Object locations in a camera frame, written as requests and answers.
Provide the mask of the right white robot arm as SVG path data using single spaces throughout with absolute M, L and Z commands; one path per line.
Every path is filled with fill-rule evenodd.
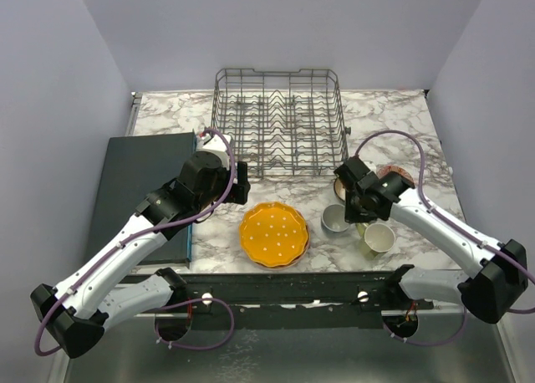
M 385 301 L 403 309 L 413 300 L 460 304 L 488 324 L 497 323 L 528 286 L 525 247 L 501 243 L 429 203 L 412 180 L 390 171 L 379 177 L 357 156 L 335 170 L 345 189 L 344 218 L 349 223 L 393 219 L 427 239 L 459 270 L 403 267 L 385 287 Z

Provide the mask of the grey ceramic mug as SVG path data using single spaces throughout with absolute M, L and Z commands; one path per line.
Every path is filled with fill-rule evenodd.
M 349 224 L 344 218 L 344 205 L 335 203 L 324 208 L 321 225 L 328 232 L 342 233 L 348 230 Z

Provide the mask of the red blue patterned bowl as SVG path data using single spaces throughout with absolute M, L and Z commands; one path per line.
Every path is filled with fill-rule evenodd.
M 415 181 L 412 175 L 407 170 L 405 170 L 404 168 L 400 166 L 396 166 L 396 165 L 379 166 L 376 169 L 376 175 L 378 178 L 382 178 L 383 176 L 386 176 L 391 171 L 403 176 L 406 180 L 408 180 L 412 184 L 412 186 L 415 185 Z

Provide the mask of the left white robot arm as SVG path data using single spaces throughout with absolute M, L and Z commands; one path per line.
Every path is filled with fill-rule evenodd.
M 147 194 L 118 234 L 82 268 L 54 286 L 42 283 L 30 294 L 38 332 L 49 332 L 57 348 L 75 359 L 95 347 L 107 330 L 137 314 L 190 305 L 186 281 L 172 268 L 160 268 L 125 289 L 117 285 L 141 260 L 216 206 L 246 204 L 249 190 L 247 163 L 226 151 L 196 151 L 180 175 Z

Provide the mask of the brown patterned bowl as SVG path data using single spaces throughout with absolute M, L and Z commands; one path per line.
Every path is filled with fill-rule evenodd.
M 334 181 L 334 194 L 341 202 L 345 202 L 346 191 L 342 181 L 339 178 L 336 178 Z

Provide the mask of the light green ceramic mug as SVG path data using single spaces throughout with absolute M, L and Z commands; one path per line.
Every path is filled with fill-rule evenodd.
M 356 230 L 359 234 L 358 249 L 368 258 L 385 254 L 395 245 L 394 231 L 383 223 L 357 223 Z

